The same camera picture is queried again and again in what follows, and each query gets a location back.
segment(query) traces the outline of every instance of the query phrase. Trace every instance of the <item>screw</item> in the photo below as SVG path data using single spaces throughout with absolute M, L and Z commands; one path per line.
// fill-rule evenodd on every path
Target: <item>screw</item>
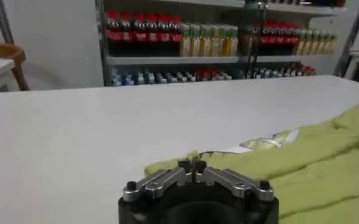
M 126 189 L 128 191 L 135 191 L 137 188 L 137 183 L 136 181 L 129 181 L 128 183 L 126 183 Z

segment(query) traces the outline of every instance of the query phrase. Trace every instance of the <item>chair backrest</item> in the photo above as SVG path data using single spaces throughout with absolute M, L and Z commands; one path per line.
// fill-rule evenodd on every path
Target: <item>chair backrest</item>
M 25 52 L 22 48 L 6 43 L 0 43 L 0 58 L 12 59 L 18 65 L 26 60 Z
M 22 62 L 26 61 L 25 52 L 22 48 L 13 44 L 0 43 L 0 58 L 11 59 L 15 62 L 15 68 L 12 69 L 16 82 L 21 91 L 29 90 L 29 86 L 23 76 Z

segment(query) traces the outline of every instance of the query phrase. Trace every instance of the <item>green towel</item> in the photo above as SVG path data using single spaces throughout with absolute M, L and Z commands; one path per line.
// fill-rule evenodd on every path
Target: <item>green towel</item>
M 276 135 L 281 147 L 252 144 L 254 152 L 202 154 L 217 169 L 232 169 L 255 179 L 269 179 L 280 200 L 281 223 L 359 223 L 359 105 L 319 125 Z M 197 153 L 188 155 L 194 158 Z M 152 164 L 148 175 L 171 169 L 178 159 Z

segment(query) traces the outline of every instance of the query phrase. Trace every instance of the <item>shelf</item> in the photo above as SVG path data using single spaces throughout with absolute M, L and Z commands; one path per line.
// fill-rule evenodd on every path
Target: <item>shelf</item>
M 246 5 L 246 9 L 258 9 L 258 5 L 251 3 Z M 336 16 L 347 11 L 347 8 L 315 7 L 292 4 L 269 3 L 268 12 L 283 12 L 300 14 L 308 17 Z
M 243 8 L 245 1 L 241 0 L 155 0 L 160 2 L 178 2 L 198 5 L 216 5 L 230 8 Z
M 107 57 L 109 65 L 229 64 L 238 57 Z
M 312 61 L 330 59 L 331 55 L 290 55 L 290 56 L 258 56 L 257 62 L 291 62 L 291 61 Z

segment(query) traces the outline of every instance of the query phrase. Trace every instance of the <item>metal pole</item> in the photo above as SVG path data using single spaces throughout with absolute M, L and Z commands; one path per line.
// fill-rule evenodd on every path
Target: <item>metal pole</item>
M 4 41 L 6 43 L 14 44 L 14 38 L 10 29 L 9 20 L 7 19 L 7 13 L 4 8 L 3 0 L 0 0 L 0 29 Z

